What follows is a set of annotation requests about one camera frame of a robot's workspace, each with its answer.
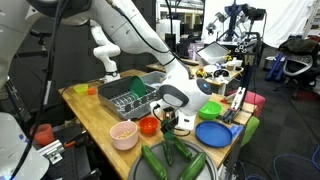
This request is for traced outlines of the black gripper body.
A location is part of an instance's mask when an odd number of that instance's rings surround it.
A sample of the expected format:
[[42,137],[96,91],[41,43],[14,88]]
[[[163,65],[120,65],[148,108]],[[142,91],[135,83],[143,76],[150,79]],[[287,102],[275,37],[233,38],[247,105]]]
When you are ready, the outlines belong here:
[[175,113],[173,111],[165,111],[161,122],[161,131],[163,133],[173,133],[176,124],[177,120],[175,118]]

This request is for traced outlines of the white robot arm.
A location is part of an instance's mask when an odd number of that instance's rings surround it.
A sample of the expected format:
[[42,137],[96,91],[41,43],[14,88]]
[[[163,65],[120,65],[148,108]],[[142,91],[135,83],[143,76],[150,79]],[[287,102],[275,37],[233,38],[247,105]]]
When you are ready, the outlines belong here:
[[0,85],[7,82],[10,65],[32,26],[41,18],[81,26],[95,21],[112,41],[130,54],[150,53],[165,68],[159,93],[160,107],[176,108],[177,127],[194,129],[198,110],[212,90],[189,69],[150,27],[132,0],[0,0]]

